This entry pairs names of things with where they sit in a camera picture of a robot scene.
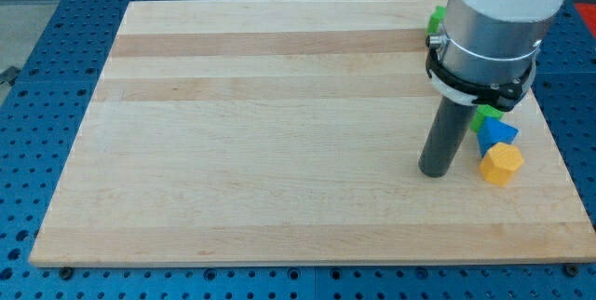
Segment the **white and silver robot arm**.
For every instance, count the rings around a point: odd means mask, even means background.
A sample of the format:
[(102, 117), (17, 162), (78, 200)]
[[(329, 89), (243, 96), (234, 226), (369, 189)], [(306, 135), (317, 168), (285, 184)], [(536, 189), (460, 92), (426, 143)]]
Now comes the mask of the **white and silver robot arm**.
[(442, 106), (508, 112), (526, 95), (536, 57), (564, 0), (448, 0), (427, 36), (427, 74)]

